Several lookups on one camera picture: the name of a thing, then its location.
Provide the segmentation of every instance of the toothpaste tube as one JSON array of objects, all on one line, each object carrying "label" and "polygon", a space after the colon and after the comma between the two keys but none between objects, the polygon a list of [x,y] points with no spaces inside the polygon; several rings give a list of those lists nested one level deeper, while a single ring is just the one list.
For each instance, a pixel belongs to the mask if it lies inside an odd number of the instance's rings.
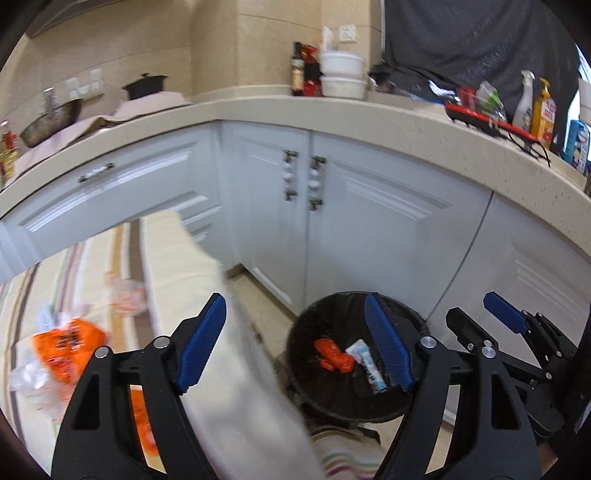
[{"label": "toothpaste tube", "polygon": [[378,367],[375,366],[374,359],[371,356],[367,343],[359,339],[347,348],[345,352],[355,358],[355,361],[365,368],[365,373],[368,376],[369,385],[374,395],[381,393],[388,388]]}]

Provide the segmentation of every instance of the drawer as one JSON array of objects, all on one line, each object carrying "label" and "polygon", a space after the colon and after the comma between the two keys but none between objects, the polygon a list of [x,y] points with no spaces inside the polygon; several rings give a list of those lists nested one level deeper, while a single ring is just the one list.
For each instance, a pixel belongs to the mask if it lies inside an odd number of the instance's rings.
[{"label": "drawer", "polygon": [[210,128],[203,125],[88,162],[36,192],[3,220],[24,228],[45,258],[156,210],[174,207],[189,217],[217,205]]}]

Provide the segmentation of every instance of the countertop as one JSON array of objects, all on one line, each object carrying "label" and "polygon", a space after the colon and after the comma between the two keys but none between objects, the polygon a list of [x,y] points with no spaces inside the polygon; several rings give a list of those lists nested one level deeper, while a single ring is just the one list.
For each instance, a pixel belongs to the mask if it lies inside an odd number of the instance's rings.
[{"label": "countertop", "polygon": [[17,178],[0,193],[0,218],[60,175],[110,151],[191,125],[245,121],[367,142],[452,171],[505,196],[591,256],[591,199],[580,185],[564,176],[565,172],[569,175],[570,166],[560,165],[562,160],[553,157],[553,166],[548,168],[545,161],[537,161],[507,141],[452,123],[433,106],[405,101],[396,100],[400,106],[392,106],[356,100],[253,96],[155,113],[72,145]]}]

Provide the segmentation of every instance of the stacked bowl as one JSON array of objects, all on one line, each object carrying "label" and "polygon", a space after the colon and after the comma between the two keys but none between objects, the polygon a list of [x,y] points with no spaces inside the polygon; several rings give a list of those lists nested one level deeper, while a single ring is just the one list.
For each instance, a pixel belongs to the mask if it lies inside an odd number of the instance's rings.
[{"label": "stacked bowl", "polygon": [[363,57],[348,51],[333,50],[321,53],[322,95],[362,100],[367,85],[363,79],[363,65]]}]

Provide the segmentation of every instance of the kitchen floor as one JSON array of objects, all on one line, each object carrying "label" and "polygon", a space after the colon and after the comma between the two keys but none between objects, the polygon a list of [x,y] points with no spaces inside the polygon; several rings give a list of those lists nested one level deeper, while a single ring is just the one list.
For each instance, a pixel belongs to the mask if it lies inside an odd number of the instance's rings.
[{"label": "kitchen floor", "polygon": [[[248,272],[242,272],[232,277],[229,284],[240,300],[244,312],[261,333],[270,354],[276,357],[283,353],[287,335],[296,317],[273,298]],[[401,420],[402,417],[386,423],[368,424],[367,426],[379,432],[383,447],[388,449]],[[427,472],[443,466],[451,438],[452,426],[443,423]]]}]

